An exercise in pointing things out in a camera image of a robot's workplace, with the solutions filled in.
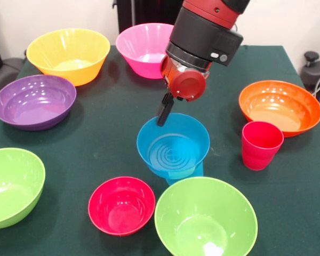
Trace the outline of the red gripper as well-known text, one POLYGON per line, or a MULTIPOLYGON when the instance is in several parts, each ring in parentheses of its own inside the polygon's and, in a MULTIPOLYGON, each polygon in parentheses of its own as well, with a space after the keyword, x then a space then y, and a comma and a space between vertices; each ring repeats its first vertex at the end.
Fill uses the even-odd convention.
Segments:
POLYGON ((186 67, 169 56, 161 63, 161 74, 170 93, 166 93, 157 109, 157 125, 163 126, 172 110, 175 98, 197 100, 206 89, 207 72, 186 67))

